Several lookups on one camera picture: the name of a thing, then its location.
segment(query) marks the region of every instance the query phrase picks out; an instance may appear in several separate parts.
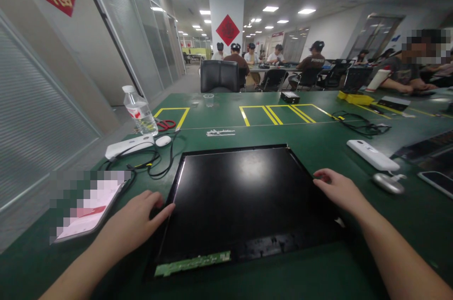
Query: yellow container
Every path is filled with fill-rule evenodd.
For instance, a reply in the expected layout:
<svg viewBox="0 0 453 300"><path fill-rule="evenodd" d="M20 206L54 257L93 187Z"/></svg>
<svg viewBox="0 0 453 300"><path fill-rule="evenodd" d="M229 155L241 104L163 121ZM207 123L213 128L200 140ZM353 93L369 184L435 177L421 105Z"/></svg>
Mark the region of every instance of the yellow container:
<svg viewBox="0 0 453 300"><path fill-rule="evenodd" d="M371 102L374 101L374 98L371 96L346 94L342 91L338 92L338 98L346 100L348 103L358 105L370 105Z"/></svg>

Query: red diamond decoration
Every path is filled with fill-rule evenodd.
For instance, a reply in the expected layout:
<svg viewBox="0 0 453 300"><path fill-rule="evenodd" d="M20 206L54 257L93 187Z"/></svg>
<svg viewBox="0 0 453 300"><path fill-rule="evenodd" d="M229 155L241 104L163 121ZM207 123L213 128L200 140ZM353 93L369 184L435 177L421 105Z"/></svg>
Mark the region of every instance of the red diamond decoration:
<svg viewBox="0 0 453 300"><path fill-rule="evenodd" d="M220 23L216 32L220 36L220 38L225 42L226 46L230 46L230 44L235 40L236 36L239 34L239 29L234 24L233 20L229 15L225 17L225 19Z"/></svg>

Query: white pillar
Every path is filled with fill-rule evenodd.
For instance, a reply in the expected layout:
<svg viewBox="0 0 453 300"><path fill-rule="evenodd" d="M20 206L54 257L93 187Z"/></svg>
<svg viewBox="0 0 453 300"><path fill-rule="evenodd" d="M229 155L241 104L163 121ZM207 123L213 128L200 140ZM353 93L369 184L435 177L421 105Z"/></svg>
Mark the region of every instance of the white pillar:
<svg viewBox="0 0 453 300"><path fill-rule="evenodd" d="M232 40L231 43L242 44L243 41L243 21L244 21L244 0L209 0L209 8L211 10L211 31L212 31L212 45L214 50L217 49L217 43L224 44L224 53L230 54L230 45L222 40L217 33L217 28L223 22L227 15L230 16L234 25L236 25L239 33Z"/></svg>

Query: plastic bottle cap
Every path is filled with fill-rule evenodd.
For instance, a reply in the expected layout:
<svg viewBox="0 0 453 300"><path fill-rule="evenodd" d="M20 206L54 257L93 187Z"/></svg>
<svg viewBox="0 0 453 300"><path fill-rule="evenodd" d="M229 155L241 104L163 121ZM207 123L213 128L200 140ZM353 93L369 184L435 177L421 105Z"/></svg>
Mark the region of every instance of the plastic bottle cap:
<svg viewBox="0 0 453 300"><path fill-rule="evenodd" d="M135 92L135 88L132 85L125 85L123 87L124 92Z"/></svg>

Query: green workbench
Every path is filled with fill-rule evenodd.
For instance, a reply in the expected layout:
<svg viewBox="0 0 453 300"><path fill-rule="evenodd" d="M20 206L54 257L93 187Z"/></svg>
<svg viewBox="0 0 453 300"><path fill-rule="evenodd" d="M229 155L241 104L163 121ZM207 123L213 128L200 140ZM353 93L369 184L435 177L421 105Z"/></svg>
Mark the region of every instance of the green workbench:
<svg viewBox="0 0 453 300"><path fill-rule="evenodd" d="M420 180L420 168L401 159L406 193L395 196L375 186L377 171L346 142L365 139L335 122L328 114L338 110L357 113L393 128L365 139L387 156L401 146L453 128L453 117L436 117L451 96L413 101L406 112L414 118L387 111L383 116L366 107L336 98L337 92L301 92L300 105L289 107L280 93L216 94L214 107L204 105L202 94L172 94L155 110L160 119L175 120L181 133L174 144L175 162L160 180L145 172L114 206L112 213L145 189L168 195L180 154L208 150L288 143L310 172L328 167L352 178L365 197L406 238L415 250L453 285L453 200ZM235 136L207 137L212 129L234 129ZM160 149L161 171L168 163L168 147ZM147 161L145 154L119 161L114 170ZM0 257L0 299L36 299L93 241L94 235L49 245L55 226L54 209L46 212ZM387 293L357 225L345 216L351 234L344 242L300 250L241 264L182 273L142 283L149 247L145 244L123 259L96 288L94 298L122 299L386 299Z"/></svg>

